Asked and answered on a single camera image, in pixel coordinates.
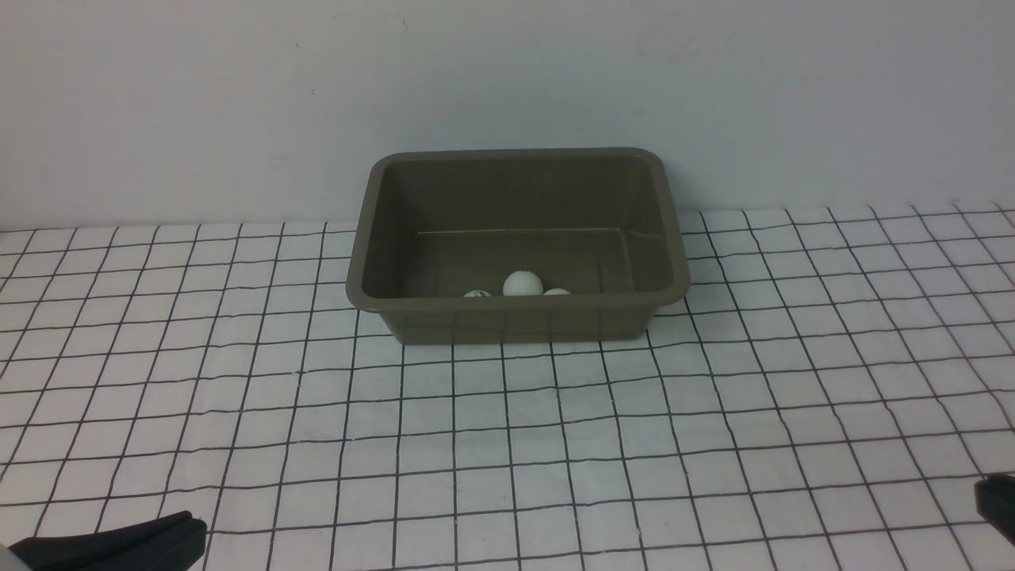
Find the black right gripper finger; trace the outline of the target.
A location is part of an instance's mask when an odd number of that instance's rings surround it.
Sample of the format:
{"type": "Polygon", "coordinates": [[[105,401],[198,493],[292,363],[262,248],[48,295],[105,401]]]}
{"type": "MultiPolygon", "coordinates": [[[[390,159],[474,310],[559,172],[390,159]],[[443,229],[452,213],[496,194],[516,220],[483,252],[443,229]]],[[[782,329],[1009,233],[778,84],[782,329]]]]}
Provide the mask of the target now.
{"type": "Polygon", "coordinates": [[[1014,477],[989,474],[976,481],[975,505],[983,520],[1014,546],[1014,477]]]}

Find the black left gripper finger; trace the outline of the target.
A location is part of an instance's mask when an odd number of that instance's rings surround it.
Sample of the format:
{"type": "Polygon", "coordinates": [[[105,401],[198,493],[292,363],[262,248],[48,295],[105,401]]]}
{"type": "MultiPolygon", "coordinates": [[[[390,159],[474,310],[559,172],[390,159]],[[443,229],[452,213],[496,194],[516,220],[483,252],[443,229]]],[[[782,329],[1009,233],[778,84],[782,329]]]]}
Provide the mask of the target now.
{"type": "Polygon", "coordinates": [[[8,546],[10,570],[189,570],[207,523],[181,511],[90,536],[33,536],[8,546]]]}

